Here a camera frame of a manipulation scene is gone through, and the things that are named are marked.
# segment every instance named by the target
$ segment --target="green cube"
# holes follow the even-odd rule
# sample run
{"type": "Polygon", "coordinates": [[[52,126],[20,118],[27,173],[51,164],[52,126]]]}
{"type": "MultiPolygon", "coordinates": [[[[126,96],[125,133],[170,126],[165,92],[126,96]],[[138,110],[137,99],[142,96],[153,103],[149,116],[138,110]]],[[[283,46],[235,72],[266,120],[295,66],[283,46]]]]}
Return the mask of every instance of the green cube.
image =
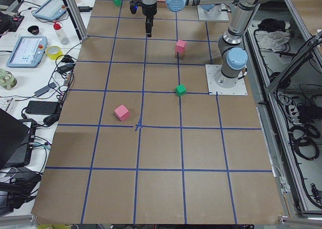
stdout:
{"type": "Polygon", "coordinates": [[[178,97],[183,96],[186,93],[187,89],[184,85],[179,85],[176,87],[176,94],[178,97]]]}
{"type": "Polygon", "coordinates": [[[113,0],[114,4],[119,7],[122,4],[122,0],[113,0]]]}

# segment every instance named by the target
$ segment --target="keyboard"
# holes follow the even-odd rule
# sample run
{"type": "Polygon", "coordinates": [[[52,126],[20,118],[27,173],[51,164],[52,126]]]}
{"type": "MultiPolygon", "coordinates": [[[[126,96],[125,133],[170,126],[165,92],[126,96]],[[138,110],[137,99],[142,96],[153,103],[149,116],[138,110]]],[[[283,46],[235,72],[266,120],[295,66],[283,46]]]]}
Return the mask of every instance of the keyboard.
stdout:
{"type": "Polygon", "coordinates": [[[14,97],[0,97],[0,108],[10,114],[10,111],[14,107],[16,98],[14,97]]]}

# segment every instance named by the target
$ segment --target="white bottle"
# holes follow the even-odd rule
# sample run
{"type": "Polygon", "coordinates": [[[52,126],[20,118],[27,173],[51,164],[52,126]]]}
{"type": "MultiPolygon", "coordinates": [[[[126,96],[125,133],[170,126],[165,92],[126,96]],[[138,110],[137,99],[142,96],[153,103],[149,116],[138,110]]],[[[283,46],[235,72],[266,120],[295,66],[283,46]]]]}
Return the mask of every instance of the white bottle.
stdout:
{"type": "Polygon", "coordinates": [[[69,39],[59,23],[57,22],[54,23],[54,30],[61,44],[66,45],[69,43],[69,39]]]}

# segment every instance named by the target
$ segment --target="metal base plate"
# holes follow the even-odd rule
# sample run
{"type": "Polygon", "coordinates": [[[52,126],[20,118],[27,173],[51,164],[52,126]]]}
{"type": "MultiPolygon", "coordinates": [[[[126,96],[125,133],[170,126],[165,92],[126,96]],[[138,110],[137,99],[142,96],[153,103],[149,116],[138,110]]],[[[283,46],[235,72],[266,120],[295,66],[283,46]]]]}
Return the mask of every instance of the metal base plate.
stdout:
{"type": "Polygon", "coordinates": [[[237,84],[232,88],[224,88],[215,81],[215,74],[220,70],[222,65],[206,65],[208,91],[210,95],[233,95],[233,96],[247,96],[247,89],[244,79],[238,80],[237,84]]]}
{"type": "MultiPolygon", "coordinates": [[[[225,4],[221,5],[221,9],[226,9],[225,4]]],[[[218,12],[217,10],[211,10],[209,12],[202,9],[202,7],[198,6],[198,17],[199,21],[208,21],[208,22],[222,22],[228,23],[229,18],[227,11],[218,12]]]]}

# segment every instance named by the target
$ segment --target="white desk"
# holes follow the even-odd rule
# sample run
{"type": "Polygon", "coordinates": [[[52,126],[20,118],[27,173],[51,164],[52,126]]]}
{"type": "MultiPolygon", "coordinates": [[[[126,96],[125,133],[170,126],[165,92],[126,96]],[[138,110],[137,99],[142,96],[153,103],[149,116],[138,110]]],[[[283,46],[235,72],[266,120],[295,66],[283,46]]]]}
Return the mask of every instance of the white desk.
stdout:
{"type": "MultiPolygon", "coordinates": [[[[41,5],[47,0],[26,0],[26,1],[41,5]]],[[[81,2],[78,3],[78,5],[93,7],[94,2],[95,0],[81,0],[81,2]]],[[[28,7],[32,7],[32,6],[33,6],[32,4],[23,3],[19,11],[25,10],[28,7]]],[[[28,27],[32,25],[39,26],[40,32],[38,35],[47,37],[48,39],[47,47],[52,45],[58,45],[59,47],[62,48],[62,51],[64,54],[66,54],[70,48],[79,44],[79,39],[77,37],[76,31],[72,25],[70,18],[61,22],[63,24],[64,31],[68,35],[70,40],[69,44],[62,45],[60,44],[55,34],[55,31],[52,27],[53,23],[41,23],[40,21],[36,20],[32,16],[32,13],[30,10],[24,11],[22,15],[24,15],[25,18],[22,21],[17,32],[8,33],[0,39],[0,50],[12,50],[20,36],[32,36],[27,31],[28,27]]],[[[91,13],[81,13],[81,16],[85,26],[87,27],[90,20],[91,13]]],[[[66,17],[67,17],[67,14],[62,16],[61,19],[64,19],[66,17]]],[[[81,45],[77,46],[69,53],[69,55],[77,58],[80,48],[81,48],[81,45]]],[[[48,80],[55,69],[55,61],[49,59],[49,57],[46,54],[44,54],[42,61],[36,68],[9,68],[6,66],[6,62],[9,58],[9,55],[10,55],[9,53],[0,53],[0,67],[10,71],[17,78],[18,83],[14,88],[8,91],[3,88],[0,88],[0,96],[31,97],[34,95],[34,92],[36,90],[48,84],[48,80]]],[[[60,85],[63,84],[64,80],[61,78],[60,74],[56,73],[54,77],[60,85]]],[[[53,93],[54,93],[54,90],[51,90],[48,93],[42,95],[41,98],[50,97],[53,93]]],[[[28,102],[31,100],[36,100],[36,99],[28,99],[26,101],[16,102],[14,104],[14,108],[11,114],[17,119],[21,119],[21,110],[24,107],[26,107],[28,105],[28,102]]],[[[54,94],[51,98],[47,99],[46,101],[57,101],[56,94],[54,94]]],[[[46,116],[28,115],[28,118],[33,118],[36,122],[40,124],[43,124],[42,120],[44,119],[44,117],[46,116]]],[[[48,140],[49,142],[52,142],[56,128],[57,128],[57,123],[55,123],[54,125],[48,128],[37,128],[36,135],[48,140]]],[[[38,148],[33,150],[31,161],[30,161],[30,164],[28,165],[28,168],[33,171],[40,171],[45,162],[45,158],[46,158],[45,150],[43,148],[38,148]]],[[[21,208],[15,209],[14,212],[8,214],[7,216],[28,215],[31,213],[31,209],[33,205],[34,205],[34,200],[30,201],[29,203],[23,204],[21,208]]]]}

